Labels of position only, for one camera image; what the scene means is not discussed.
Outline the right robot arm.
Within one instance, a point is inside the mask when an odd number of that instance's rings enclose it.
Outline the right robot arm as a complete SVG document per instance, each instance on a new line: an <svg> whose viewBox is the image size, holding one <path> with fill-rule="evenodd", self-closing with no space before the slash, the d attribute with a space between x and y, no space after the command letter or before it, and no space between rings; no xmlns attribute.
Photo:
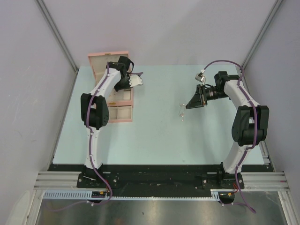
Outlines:
<svg viewBox="0 0 300 225"><path fill-rule="evenodd" d="M204 107L209 101L222 98L229 98L233 102L237 110L232 125L233 144L221 163L224 172L216 176L217 184L221 188L227 188L233 183L231 174L240 173L247 154L266 139L270 110L250 96L238 75L220 71L214 76L214 80L215 86L197 85L186 109Z"/></svg>

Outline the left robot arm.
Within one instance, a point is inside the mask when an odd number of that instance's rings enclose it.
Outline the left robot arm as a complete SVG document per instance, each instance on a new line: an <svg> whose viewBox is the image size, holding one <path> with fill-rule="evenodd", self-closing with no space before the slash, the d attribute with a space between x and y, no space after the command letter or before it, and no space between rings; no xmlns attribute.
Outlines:
<svg viewBox="0 0 300 225"><path fill-rule="evenodd" d="M98 137L110 118L107 99L112 90L133 88L128 72L131 65L133 62L127 56L120 56L117 62L106 62L105 70L100 74L100 80L94 89L81 95L81 119L88 132L88 153L84 164L87 170L97 170L103 164L98 154Z"/></svg>

